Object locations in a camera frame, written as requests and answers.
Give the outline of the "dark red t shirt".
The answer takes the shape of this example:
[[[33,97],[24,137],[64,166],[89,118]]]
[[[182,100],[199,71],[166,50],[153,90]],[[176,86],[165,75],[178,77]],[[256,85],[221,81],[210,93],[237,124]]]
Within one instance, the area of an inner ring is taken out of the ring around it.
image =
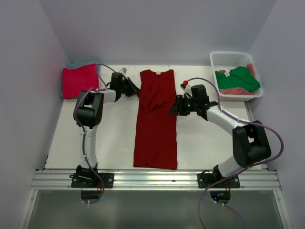
[[[176,170],[177,118],[169,114],[176,99],[174,71],[144,70],[140,78],[133,165]]]

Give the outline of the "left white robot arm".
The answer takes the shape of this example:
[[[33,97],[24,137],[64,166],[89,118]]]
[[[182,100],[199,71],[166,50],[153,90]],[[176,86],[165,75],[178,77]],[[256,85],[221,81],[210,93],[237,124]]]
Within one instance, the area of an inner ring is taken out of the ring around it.
[[[104,89],[81,90],[73,111],[73,119],[80,128],[81,157],[76,172],[70,175],[73,188],[104,188],[105,177],[98,173],[96,157],[96,134],[102,120],[103,105],[118,101],[140,92],[129,77],[113,73],[110,83]]]

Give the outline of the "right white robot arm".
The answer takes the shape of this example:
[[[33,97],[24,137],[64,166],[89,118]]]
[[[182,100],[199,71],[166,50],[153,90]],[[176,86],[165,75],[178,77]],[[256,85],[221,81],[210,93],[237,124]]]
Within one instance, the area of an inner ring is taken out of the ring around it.
[[[211,173],[202,172],[199,179],[204,183],[224,187],[229,176],[242,169],[268,159],[271,148],[262,124],[250,124],[227,112],[216,101],[210,101],[206,87],[202,84],[190,86],[187,81],[181,84],[182,95],[177,95],[169,114],[187,116],[195,112],[206,121],[216,124],[232,136],[233,155],[216,165]]]

